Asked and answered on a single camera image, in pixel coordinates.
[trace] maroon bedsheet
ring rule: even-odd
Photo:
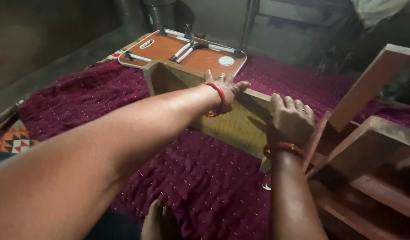
[[[235,81],[300,99],[317,118],[352,84],[265,57],[250,57]],[[57,80],[28,98],[18,114],[31,136],[44,141],[148,96],[142,71],[115,60]],[[373,102],[359,120],[370,114],[410,127],[409,111]],[[259,164],[239,149],[187,129],[130,178],[112,208],[144,217],[160,198],[173,207],[186,239],[268,239],[270,192],[262,186],[270,186],[270,178],[259,172]]]

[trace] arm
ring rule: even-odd
[[[272,105],[274,127],[268,134],[269,142],[289,142],[303,148],[313,133],[313,110],[291,97],[285,97],[284,102],[277,94],[272,96]],[[286,150],[272,153],[271,185],[273,239],[328,239],[298,155]]]
[[[249,85],[232,81],[216,81],[227,109]],[[83,239],[127,179],[220,102],[207,85],[150,97],[2,162],[0,239]]]

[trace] red bangle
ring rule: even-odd
[[[266,144],[263,148],[263,154],[266,158],[271,159],[272,155],[268,151],[270,149],[275,149],[275,150],[289,150],[291,152],[296,153],[299,155],[301,158],[304,158],[304,152],[301,150],[299,147],[296,145],[290,144],[290,143],[274,143],[274,144]]]
[[[221,104],[220,104],[220,106],[217,108],[216,111],[213,110],[213,113],[210,113],[210,112],[209,112],[209,113],[207,113],[207,114],[205,115],[205,116],[207,116],[207,117],[216,117],[216,116],[220,115],[221,112],[223,112],[223,106],[226,104],[226,95],[224,95],[223,90],[222,90],[219,86],[217,86],[214,82],[203,82],[203,83],[199,83],[199,85],[202,85],[202,84],[211,86],[213,89],[217,90],[218,95],[220,95],[220,98],[221,98]]]

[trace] concrete floor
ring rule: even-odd
[[[29,97],[37,90],[46,88],[58,78],[82,71],[89,65],[103,60],[139,37],[128,36],[124,28],[117,28],[80,49],[26,75],[0,91],[0,113],[21,99]]]

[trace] hand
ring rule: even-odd
[[[279,94],[271,96],[273,125],[267,133],[267,141],[292,143],[304,149],[314,131],[313,110],[290,96],[284,99]]]
[[[211,70],[207,70],[205,72],[206,75],[206,82],[214,82],[217,86],[223,90],[224,95],[226,96],[226,104],[223,106],[222,113],[227,113],[232,110],[231,104],[233,100],[239,92],[244,91],[247,89],[251,84],[248,82],[238,82],[233,84],[233,75],[228,75],[222,73],[217,78],[213,78],[211,74]]]

